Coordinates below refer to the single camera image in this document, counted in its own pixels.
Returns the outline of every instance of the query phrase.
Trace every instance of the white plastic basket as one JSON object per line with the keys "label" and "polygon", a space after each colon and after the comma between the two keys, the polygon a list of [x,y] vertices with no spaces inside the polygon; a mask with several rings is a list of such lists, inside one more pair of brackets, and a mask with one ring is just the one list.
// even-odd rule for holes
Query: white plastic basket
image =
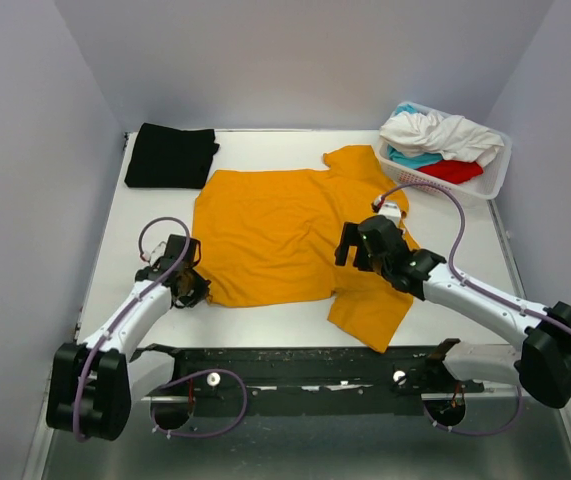
{"label": "white plastic basket", "polygon": [[[425,114],[431,110],[435,110],[412,102],[402,102],[400,105],[411,105],[419,112]],[[448,113],[440,112],[438,110],[435,111],[443,115],[443,117],[450,116]],[[468,182],[461,183],[460,185],[446,182],[440,178],[432,177],[431,175],[427,175],[419,172],[418,170],[407,168],[391,161],[387,157],[388,144],[383,138],[379,138],[378,143],[374,147],[374,152],[376,153],[376,158],[378,158],[385,175],[394,180],[397,184],[430,182],[447,188],[456,196],[456,198],[465,204],[477,202],[478,200],[487,201],[496,198],[496,195],[498,195],[499,190],[503,186],[505,173],[507,173],[507,166],[509,165],[509,160],[512,156],[512,140],[504,133],[493,129],[490,130],[501,136],[505,146],[501,149],[496,158],[492,160],[487,167],[485,167],[485,171],[482,175],[472,178]],[[438,193],[436,190],[431,188],[421,188],[421,190],[425,190],[432,194]]]}

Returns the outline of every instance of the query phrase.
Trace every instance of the white cloth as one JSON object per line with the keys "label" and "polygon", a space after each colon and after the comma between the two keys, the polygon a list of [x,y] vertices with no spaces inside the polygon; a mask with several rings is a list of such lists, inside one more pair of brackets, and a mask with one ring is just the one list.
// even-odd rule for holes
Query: white cloth
{"label": "white cloth", "polygon": [[504,146],[489,128],[460,115],[444,118],[434,110],[427,115],[400,112],[385,122],[380,134],[406,157],[440,153],[445,160],[478,162],[483,168]]}

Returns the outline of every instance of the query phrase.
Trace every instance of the white basket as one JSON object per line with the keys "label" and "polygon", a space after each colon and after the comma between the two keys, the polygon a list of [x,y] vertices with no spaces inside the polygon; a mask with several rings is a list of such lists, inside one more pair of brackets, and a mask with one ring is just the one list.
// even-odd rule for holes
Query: white basket
{"label": "white basket", "polygon": [[[411,105],[416,110],[421,113],[429,113],[432,108],[427,108],[423,105],[418,105],[412,102],[403,102],[401,105]],[[450,115],[445,112],[436,112],[443,115],[443,117],[449,117]],[[381,168],[385,175],[394,180],[397,184],[401,183],[412,183],[412,182],[429,182],[442,187],[447,188],[451,193],[453,193],[456,198],[461,202],[469,204],[478,200],[492,200],[496,198],[499,190],[503,186],[503,181],[505,180],[505,173],[507,173],[507,166],[509,165],[509,159],[512,156],[512,140],[504,133],[498,132],[496,130],[490,129],[492,132],[500,135],[503,139],[505,146],[498,153],[496,158],[485,167],[485,171],[482,175],[472,178],[468,182],[461,183],[460,185],[455,185],[453,183],[446,182],[440,178],[432,177],[425,173],[419,172],[412,168],[407,168],[396,162],[393,162],[387,157],[387,142],[383,138],[379,138],[378,143],[374,147],[374,152],[376,153],[376,158],[381,164]],[[431,188],[421,188],[426,192],[435,194],[436,190]]]}

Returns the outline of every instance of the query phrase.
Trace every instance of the orange cloth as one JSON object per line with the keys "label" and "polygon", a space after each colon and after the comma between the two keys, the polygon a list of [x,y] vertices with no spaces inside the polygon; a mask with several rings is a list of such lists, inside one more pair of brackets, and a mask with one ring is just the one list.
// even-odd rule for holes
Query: orange cloth
{"label": "orange cloth", "polygon": [[[328,171],[214,173],[196,200],[198,270],[210,301],[228,307],[321,300],[336,294],[329,320],[379,352],[412,305],[371,272],[334,265],[344,222],[373,215],[371,202],[394,183],[370,146],[324,156]],[[407,212],[402,192],[390,197]],[[418,248],[406,234],[410,248]]]}

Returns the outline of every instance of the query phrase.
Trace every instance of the gray floor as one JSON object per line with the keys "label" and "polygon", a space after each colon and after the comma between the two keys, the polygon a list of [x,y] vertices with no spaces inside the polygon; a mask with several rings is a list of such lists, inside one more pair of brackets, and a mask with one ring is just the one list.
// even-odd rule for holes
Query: gray floor
{"label": "gray floor", "polygon": [[[472,399],[461,424],[487,429],[509,418],[512,398]],[[560,415],[527,401],[511,431],[480,439],[437,431],[425,418],[391,415],[247,418],[210,440],[151,433],[139,404],[116,442],[77,444],[56,432],[47,480],[519,480],[571,479],[571,449]],[[225,420],[196,419],[199,431]]]}

